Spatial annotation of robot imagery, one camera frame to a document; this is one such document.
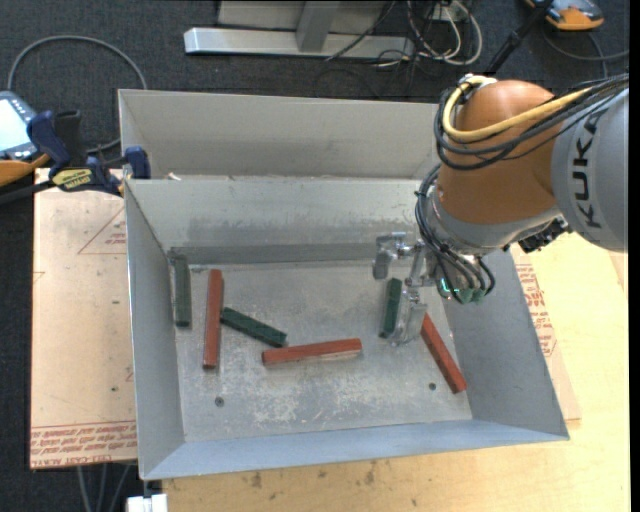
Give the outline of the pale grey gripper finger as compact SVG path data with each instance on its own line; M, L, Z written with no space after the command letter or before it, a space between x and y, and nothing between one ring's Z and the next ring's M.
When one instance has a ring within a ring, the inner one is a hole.
M421 326L427 311L427 305L416 292L409 304L409 340L412 341L420 335Z
M390 335L390 344L400 346L409 341L409 323L412 313L412 302L406 296L399 300L394 329Z

